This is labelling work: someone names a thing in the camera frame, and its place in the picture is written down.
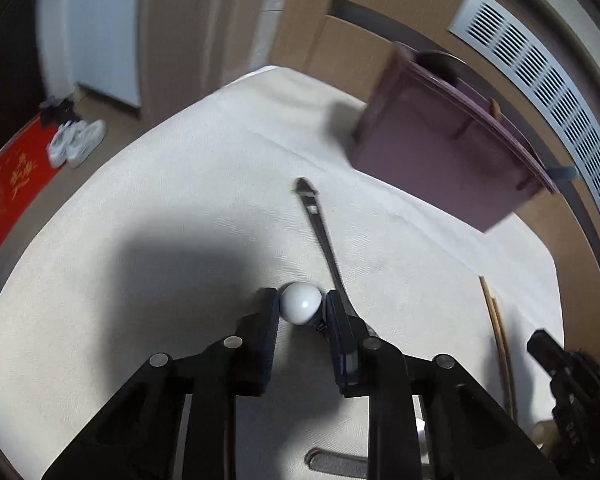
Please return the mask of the white sneakers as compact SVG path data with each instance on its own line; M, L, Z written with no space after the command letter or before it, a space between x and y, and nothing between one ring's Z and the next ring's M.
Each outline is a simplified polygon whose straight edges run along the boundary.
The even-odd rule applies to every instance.
M71 168L79 167L102 143L107 130L107 124L102 119L96 122L65 122L46 146L50 166L54 169L65 164Z

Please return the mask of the red door mat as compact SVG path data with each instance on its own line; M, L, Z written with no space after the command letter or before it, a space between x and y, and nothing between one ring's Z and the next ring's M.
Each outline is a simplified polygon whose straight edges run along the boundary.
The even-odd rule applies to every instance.
M46 152L56 131L36 116L0 151L0 248L32 200L58 173Z

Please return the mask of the black handled brown spoon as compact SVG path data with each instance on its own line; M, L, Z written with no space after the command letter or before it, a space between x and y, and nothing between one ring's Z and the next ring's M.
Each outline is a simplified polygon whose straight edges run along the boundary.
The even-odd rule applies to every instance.
M304 456L309 470L332 474L333 476L365 479L367 460L365 457L337 453L324 448L311 448Z

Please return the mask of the wooden counter cabinet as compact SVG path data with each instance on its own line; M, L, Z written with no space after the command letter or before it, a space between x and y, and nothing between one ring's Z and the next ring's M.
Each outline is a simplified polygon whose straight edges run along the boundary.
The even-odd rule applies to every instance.
M514 0L500 0L524 16ZM270 59L367 100L397 32L422 49L449 51L468 65L468 84L493 96L547 165L568 165L566 148L540 112L494 65L449 32L462 0L285 0ZM566 344L600 360L600 214L582 180L561 196L542 194L518 211L554 258Z

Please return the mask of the purple plastic utensil holder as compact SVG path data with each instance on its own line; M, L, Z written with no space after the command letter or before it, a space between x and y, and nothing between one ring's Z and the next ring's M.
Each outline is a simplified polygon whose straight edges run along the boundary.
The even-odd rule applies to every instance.
M486 232L558 188L483 105L395 44L353 133L351 165Z

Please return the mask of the wooden chopstick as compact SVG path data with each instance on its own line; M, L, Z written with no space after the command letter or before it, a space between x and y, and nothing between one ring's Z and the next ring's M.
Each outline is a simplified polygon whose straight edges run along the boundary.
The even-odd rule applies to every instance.
M506 333L503 328L500 311L498 310L498 304L492 296L490 287L483 275L479 276L479 283L484 301L486 302L486 310L489 313L496 354L498 355L498 370L500 371L501 386L503 389L504 410L509 414L511 419L515 419L517 417L516 390Z
M491 298L490 302L490 317L493 327L493 333L498 350L498 369L500 370L501 384L504 396L504 410L509 414L509 417L514 422L518 422L518 406L515 387L515 374L513 371L512 359L508 348L506 333L500 310L498 310L498 302L495 297Z

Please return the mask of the white cabinet door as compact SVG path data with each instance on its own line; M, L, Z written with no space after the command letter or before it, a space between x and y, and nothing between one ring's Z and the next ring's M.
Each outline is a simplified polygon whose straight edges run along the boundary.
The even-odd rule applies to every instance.
M134 108L142 104L137 29L140 0L68 0L74 81Z

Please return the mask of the white table cloth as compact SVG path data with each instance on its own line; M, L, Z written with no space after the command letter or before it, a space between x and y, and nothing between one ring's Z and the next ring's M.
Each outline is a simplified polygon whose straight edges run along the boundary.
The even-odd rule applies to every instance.
M288 68L182 110L101 166L46 223L0 293L0 448L42 477L152 354L231 333L262 287L332 287L294 184L308 179L358 314L404 353L502 388L484 294L498 300L524 430L550 417L526 350L562 336L554 260L516 216L480 232L354 170L363 103Z

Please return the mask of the wooden spoon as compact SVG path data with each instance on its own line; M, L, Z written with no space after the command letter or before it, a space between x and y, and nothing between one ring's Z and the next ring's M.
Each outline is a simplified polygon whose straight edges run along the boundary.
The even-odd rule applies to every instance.
M502 120L502 111L500 104L496 102L494 99L490 99L489 101L489 114L497 121L500 122Z

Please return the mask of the grey ventilation grille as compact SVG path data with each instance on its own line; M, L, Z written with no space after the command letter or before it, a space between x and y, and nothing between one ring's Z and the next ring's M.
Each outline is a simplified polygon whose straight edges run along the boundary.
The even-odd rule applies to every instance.
M600 124L556 58L495 0L463 0L448 31L532 103L564 144L600 213Z

